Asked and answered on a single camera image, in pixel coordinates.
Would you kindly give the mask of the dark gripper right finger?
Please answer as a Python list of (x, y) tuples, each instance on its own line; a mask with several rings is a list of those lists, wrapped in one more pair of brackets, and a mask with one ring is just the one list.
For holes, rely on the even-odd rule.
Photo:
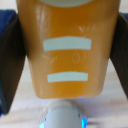
[(128, 13), (118, 16), (110, 59), (128, 98)]

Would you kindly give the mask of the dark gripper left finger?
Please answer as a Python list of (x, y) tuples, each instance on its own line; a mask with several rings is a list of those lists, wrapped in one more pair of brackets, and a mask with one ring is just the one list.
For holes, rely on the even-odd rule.
[(0, 10), (0, 115), (10, 110), (25, 56), (18, 14), (14, 10)]

